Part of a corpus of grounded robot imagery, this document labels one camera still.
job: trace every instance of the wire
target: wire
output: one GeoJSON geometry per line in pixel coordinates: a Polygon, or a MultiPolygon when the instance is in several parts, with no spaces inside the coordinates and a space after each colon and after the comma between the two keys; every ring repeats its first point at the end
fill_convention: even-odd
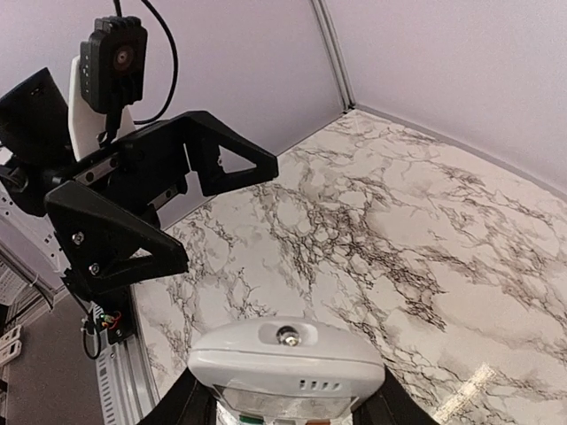
{"type": "MultiPolygon", "coordinates": [[[[114,1],[114,8],[116,9],[116,15],[122,16],[122,8],[120,6],[120,0],[113,0],[114,1]]],[[[163,28],[163,31],[166,33],[167,40],[169,41],[169,46],[171,47],[171,56],[174,63],[174,71],[171,77],[171,86],[169,88],[169,93],[167,94],[166,102],[161,107],[161,110],[156,113],[153,117],[147,120],[138,120],[134,121],[134,124],[137,126],[143,126],[145,124],[151,124],[154,121],[159,120],[164,113],[166,113],[167,108],[171,105],[171,101],[174,98],[175,94],[175,87],[177,86],[177,78],[179,76],[179,56],[177,54],[177,46],[175,44],[175,39],[169,27],[167,26],[166,21],[161,17],[159,12],[156,10],[155,7],[150,3],[149,0],[141,0],[145,7],[151,12],[151,14],[158,20],[159,24],[163,28]]]]}
{"type": "Polygon", "coordinates": [[[82,349],[85,351],[87,357],[91,360],[96,360],[100,357],[100,353],[103,349],[102,341],[100,338],[100,332],[98,331],[97,325],[94,324],[93,328],[95,330],[95,335],[97,336],[97,351],[94,354],[91,354],[89,348],[87,347],[87,329],[82,331],[82,349]]]}
{"type": "Polygon", "coordinates": [[[120,6],[120,0],[114,1],[114,9],[116,9],[116,16],[122,16],[122,6],[120,6]]]}
{"type": "Polygon", "coordinates": [[[34,308],[34,304],[35,301],[37,301],[39,298],[35,298],[31,303],[29,303],[28,305],[26,305],[24,308],[22,308],[20,311],[18,311],[15,315],[13,315],[5,324],[4,324],[4,329],[6,329],[8,326],[10,326],[13,322],[15,322],[17,319],[19,319],[21,316],[23,316],[24,314],[26,314],[27,312],[29,312],[32,308],[34,308]]]}
{"type": "Polygon", "coordinates": [[[47,295],[45,295],[45,293],[43,292],[43,290],[36,285],[37,281],[39,279],[39,274],[37,274],[35,276],[35,280],[33,282],[30,283],[29,286],[31,286],[32,288],[34,288],[37,292],[39,292],[39,295],[42,296],[43,300],[45,301],[45,303],[47,304],[47,306],[50,308],[50,312],[53,311],[53,304],[51,303],[50,299],[47,297],[47,295]]]}
{"type": "Polygon", "coordinates": [[[12,171],[13,170],[8,166],[0,165],[0,181],[6,180],[7,182],[10,182],[15,188],[21,188],[23,186],[22,182],[17,178],[12,177],[12,171]]]}
{"type": "Polygon", "coordinates": [[[87,307],[85,306],[85,304],[82,303],[82,301],[69,289],[69,287],[66,285],[65,286],[67,288],[67,290],[69,291],[69,293],[71,294],[71,297],[73,297],[73,299],[76,301],[76,303],[79,305],[79,307],[85,312],[85,314],[87,315],[87,317],[85,318],[85,322],[84,322],[84,328],[82,329],[82,349],[85,351],[86,356],[91,359],[91,360],[96,360],[100,357],[100,353],[102,351],[102,341],[100,338],[100,331],[98,330],[97,327],[97,322],[91,318],[90,312],[87,309],[87,307]],[[93,332],[95,333],[95,335],[97,336],[97,351],[95,352],[95,354],[91,354],[89,351],[89,348],[87,347],[87,327],[91,326],[93,329],[93,332]]]}

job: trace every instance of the vent slot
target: vent slot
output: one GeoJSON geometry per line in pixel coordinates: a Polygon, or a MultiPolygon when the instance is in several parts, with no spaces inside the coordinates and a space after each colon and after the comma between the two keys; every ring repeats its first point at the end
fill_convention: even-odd
{"type": "Polygon", "coordinates": [[[311,391],[338,391],[342,388],[341,382],[319,382],[319,381],[308,381],[307,379],[302,379],[299,381],[300,390],[311,390],[311,391]]]}

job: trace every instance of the white mount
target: white mount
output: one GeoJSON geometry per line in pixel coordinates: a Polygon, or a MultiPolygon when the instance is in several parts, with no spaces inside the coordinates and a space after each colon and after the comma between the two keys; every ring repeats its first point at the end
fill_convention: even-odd
{"type": "Polygon", "coordinates": [[[230,411],[265,423],[344,417],[385,377],[380,353],[363,339],[292,317],[217,328],[193,346],[187,366],[230,411]]]}

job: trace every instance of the white plastic part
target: white plastic part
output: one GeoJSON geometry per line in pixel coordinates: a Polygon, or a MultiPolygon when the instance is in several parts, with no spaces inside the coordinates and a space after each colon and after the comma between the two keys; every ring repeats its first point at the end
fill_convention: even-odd
{"type": "Polygon", "coordinates": [[[0,338],[0,350],[4,347],[15,343],[21,337],[21,325],[16,326],[10,332],[6,332],[2,338],[0,338]]]}
{"type": "MultiPolygon", "coordinates": [[[[105,116],[96,113],[81,97],[80,59],[77,56],[71,63],[71,80],[69,84],[68,126],[74,158],[79,161],[89,154],[98,151],[98,135],[105,131],[105,116]]],[[[122,110],[122,121],[118,137],[123,137],[136,130],[128,107],[122,110]]]]}
{"type": "Polygon", "coordinates": [[[384,383],[379,352],[350,332],[292,317],[229,324],[193,346],[190,371],[230,410],[265,419],[329,420],[384,383]],[[282,328],[299,344],[280,344],[282,328]]]}
{"type": "Polygon", "coordinates": [[[0,350],[0,367],[4,367],[21,353],[21,341],[15,341],[0,350]]]}

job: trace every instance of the black bracket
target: black bracket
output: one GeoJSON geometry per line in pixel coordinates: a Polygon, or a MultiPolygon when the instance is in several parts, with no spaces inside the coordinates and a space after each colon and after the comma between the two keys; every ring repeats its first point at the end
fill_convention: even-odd
{"type": "Polygon", "coordinates": [[[45,206],[74,271],[69,283],[83,299],[188,269],[176,239],[78,182],[50,192],[45,206]],[[132,257],[138,250],[150,255],[132,257]]]}
{"type": "Polygon", "coordinates": [[[111,311],[116,308],[114,291],[186,272],[185,249],[159,229],[156,212],[187,192],[190,170],[198,173],[206,196],[278,175],[274,155],[209,112],[186,112],[142,128],[55,175],[55,189],[44,201],[71,264],[64,279],[67,287],[111,311]],[[221,147],[254,166],[226,173],[220,165],[221,147]],[[140,250],[149,255],[134,256],[140,250]]]}

